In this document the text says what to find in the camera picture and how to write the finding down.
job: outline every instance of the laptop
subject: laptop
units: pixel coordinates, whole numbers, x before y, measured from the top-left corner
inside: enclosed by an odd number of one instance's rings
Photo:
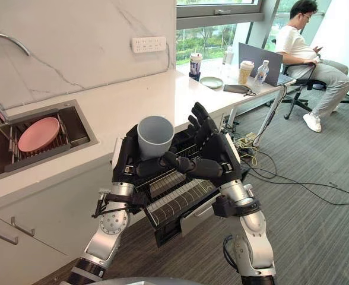
[[[256,71],[263,64],[265,59],[269,60],[269,72],[264,82],[272,86],[279,86],[293,80],[293,78],[280,73],[281,64],[283,62],[282,55],[258,47],[246,45],[244,43],[239,43],[239,63],[242,61],[252,61],[255,64],[250,74],[251,77],[255,77]]]

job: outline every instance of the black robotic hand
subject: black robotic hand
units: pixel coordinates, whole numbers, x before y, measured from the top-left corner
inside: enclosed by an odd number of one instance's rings
[[[200,103],[195,103],[192,113],[196,118],[189,116],[188,130],[195,136],[201,158],[189,160],[168,151],[165,160],[177,171],[194,178],[209,179],[217,187],[241,179],[239,155],[230,137],[218,131]]]
[[[137,126],[133,126],[125,138],[118,139],[116,142],[112,161],[112,182],[126,182],[135,185],[139,178],[148,177],[168,168],[162,158],[141,160]]]

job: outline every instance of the cup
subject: cup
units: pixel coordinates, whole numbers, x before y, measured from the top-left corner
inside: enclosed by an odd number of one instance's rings
[[[148,160],[164,155],[172,143],[175,129],[164,117],[149,116],[140,121],[137,127],[141,159]]]
[[[191,71],[190,75],[198,75],[201,68],[202,54],[194,52],[191,54]]]
[[[250,76],[251,71],[253,70],[254,63],[252,61],[242,61],[240,63],[238,84],[246,85],[248,76]]]

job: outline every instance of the kitchen counter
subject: kitchen counter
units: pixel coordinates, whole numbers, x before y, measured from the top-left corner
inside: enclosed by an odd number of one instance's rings
[[[264,86],[263,93],[270,91],[274,88]],[[0,179],[0,207],[108,163],[116,138],[124,137],[146,116],[165,116],[178,132],[186,129],[195,102],[203,104],[211,116],[216,117],[229,114],[232,108],[253,98],[215,92],[178,71],[170,70],[54,97],[7,112],[12,116],[73,99],[77,100],[98,143]]]

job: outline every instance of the green plate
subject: green plate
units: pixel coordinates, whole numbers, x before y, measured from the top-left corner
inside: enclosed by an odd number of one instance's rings
[[[223,85],[223,81],[217,77],[202,77],[199,82],[211,89],[216,89]]]

